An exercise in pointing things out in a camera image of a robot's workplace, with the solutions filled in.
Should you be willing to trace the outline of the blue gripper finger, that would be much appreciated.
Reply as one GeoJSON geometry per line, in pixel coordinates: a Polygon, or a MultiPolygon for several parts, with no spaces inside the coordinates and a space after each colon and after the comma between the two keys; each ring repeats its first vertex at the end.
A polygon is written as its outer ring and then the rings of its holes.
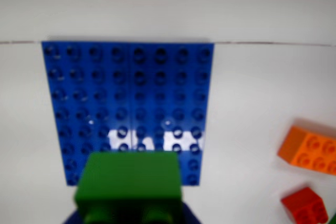
{"type": "Polygon", "coordinates": [[[79,224],[79,213],[74,211],[64,222],[63,224],[79,224]]]}
{"type": "Polygon", "coordinates": [[[182,224],[201,224],[199,219],[194,215],[194,213],[191,211],[191,209],[185,202],[182,202],[181,223],[182,224]]]}

